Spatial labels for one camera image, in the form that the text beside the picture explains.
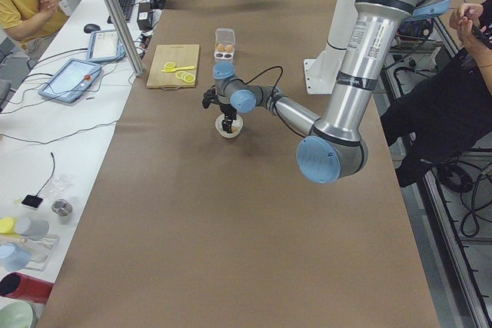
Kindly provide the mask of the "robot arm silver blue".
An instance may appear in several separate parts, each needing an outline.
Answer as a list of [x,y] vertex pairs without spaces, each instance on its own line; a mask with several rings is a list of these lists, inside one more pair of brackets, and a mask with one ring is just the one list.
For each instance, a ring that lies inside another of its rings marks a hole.
[[359,125],[377,85],[397,29],[406,20],[442,15],[450,0],[337,0],[349,11],[334,13],[349,37],[342,42],[343,58],[326,73],[331,99],[318,116],[276,87],[250,85],[235,74],[228,61],[213,67],[218,105],[227,118],[256,107],[268,109],[304,138],[296,152],[302,174],[315,183],[332,183],[357,173],[367,162],[367,146]]

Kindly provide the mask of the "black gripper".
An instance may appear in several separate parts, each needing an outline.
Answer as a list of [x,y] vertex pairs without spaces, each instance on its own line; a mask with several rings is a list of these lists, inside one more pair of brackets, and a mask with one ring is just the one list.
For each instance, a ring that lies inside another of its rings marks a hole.
[[224,104],[221,102],[219,102],[218,105],[221,112],[224,114],[224,118],[221,121],[222,131],[233,134],[231,132],[231,127],[235,126],[235,120],[232,119],[235,117],[235,108],[231,104]]

